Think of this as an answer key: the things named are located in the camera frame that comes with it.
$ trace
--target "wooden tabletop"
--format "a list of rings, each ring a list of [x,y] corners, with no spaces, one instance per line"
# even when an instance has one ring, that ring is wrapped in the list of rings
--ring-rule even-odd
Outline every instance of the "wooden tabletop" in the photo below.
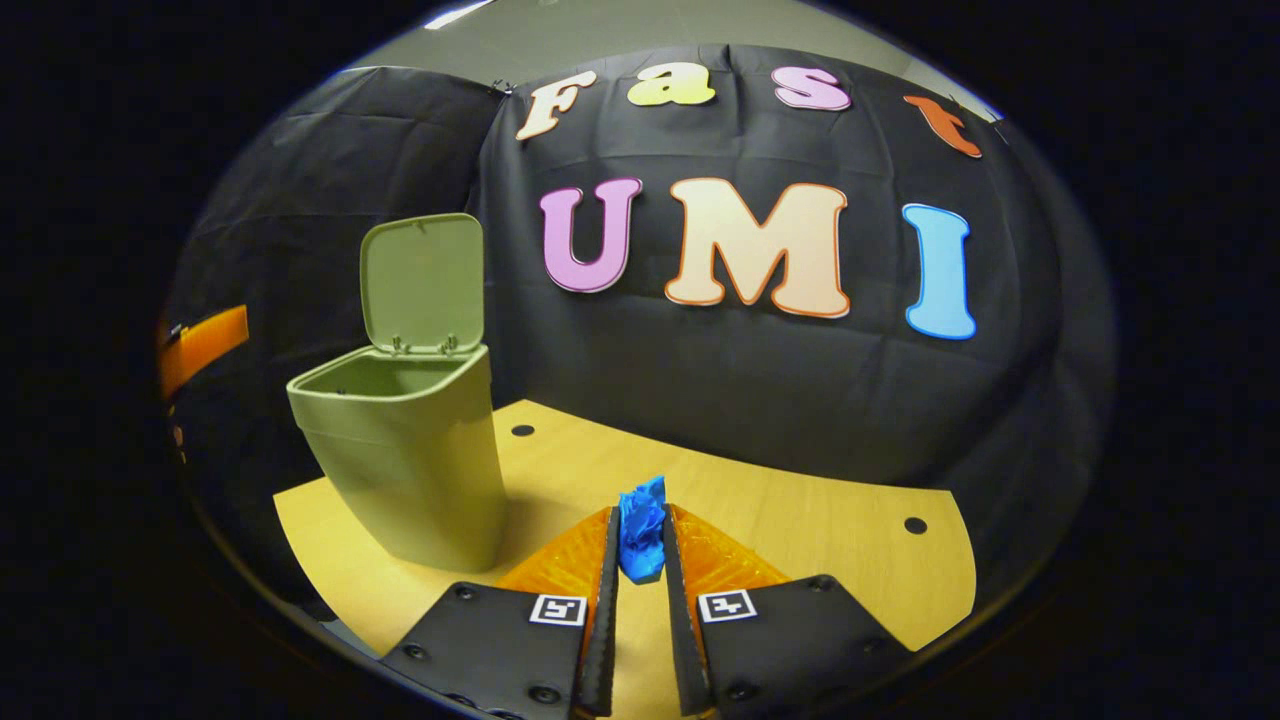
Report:
[[[515,425],[532,425],[517,437]],[[509,518],[498,565],[457,574],[392,557],[326,478],[275,496],[298,561],[351,630],[385,655],[452,583],[493,584],[586,515],[655,475],[667,500],[788,574],[833,575],[909,650],[973,610],[977,577],[947,491],[786,473],[657,442],[530,401],[494,413]],[[924,520],[924,533],[905,528]],[[680,717],[666,578],[620,574],[613,717]]]

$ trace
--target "ceiling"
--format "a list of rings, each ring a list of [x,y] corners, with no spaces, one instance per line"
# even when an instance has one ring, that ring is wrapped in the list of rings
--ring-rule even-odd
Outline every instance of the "ceiling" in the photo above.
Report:
[[[458,0],[465,6],[471,0]],[[796,0],[497,0],[440,29],[416,27],[349,68],[401,65],[512,85],[576,64],[669,45],[733,42],[849,60],[1001,115],[919,59],[846,19]]]

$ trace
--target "green trash can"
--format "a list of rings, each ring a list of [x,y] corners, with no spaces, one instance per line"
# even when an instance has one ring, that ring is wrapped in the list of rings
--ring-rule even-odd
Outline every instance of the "green trash can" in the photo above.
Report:
[[[396,557],[493,568],[506,524],[489,348],[484,232],[462,213],[369,231],[360,295],[372,346],[285,387],[320,468]]]

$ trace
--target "blue letter i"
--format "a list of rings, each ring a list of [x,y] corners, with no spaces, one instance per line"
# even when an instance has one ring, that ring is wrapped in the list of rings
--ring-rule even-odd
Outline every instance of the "blue letter i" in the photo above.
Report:
[[[978,329],[965,300],[964,218],[929,205],[902,206],[902,218],[920,237],[920,299],[906,309],[906,323],[943,340],[968,340]]]

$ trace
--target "black cloth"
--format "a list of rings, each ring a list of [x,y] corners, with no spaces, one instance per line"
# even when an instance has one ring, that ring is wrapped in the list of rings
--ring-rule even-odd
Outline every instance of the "black cloth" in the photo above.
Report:
[[[700,63],[716,97],[636,106],[646,67]],[[852,105],[803,110],[774,96],[771,72],[822,68]],[[530,94],[584,70],[598,79],[557,111],[552,131],[517,141]],[[957,152],[904,100],[936,100],[983,152]],[[543,260],[548,192],[577,187],[575,255],[599,254],[595,187],[637,177],[630,258],[599,293],[559,288]],[[728,179],[758,222],[799,182],[842,191],[840,279],[849,314],[745,306],[723,263],[726,297],[668,300],[677,275],[685,178]],[[489,238],[495,392],[749,462],[865,483],[951,489],[973,539],[977,611],[1007,598],[1066,532],[1088,487],[1110,413],[1115,328],[1096,241],[1060,182],[1012,129],[901,78],[781,49],[701,45],[634,53],[526,83],[503,104],[480,152],[470,211]],[[905,322],[920,290],[915,228],[902,206],[964,217],[965,341]]]
[[[198,500],[287,601],[317,594],[271,497],[321,470],[284,386],[367,345],[361,240],[379,223],[462,210],[502,99],[411,68],[338,73],[243,150],[183,249],[166,322],[244,304],[250,340],[177,393],[174,423]]]

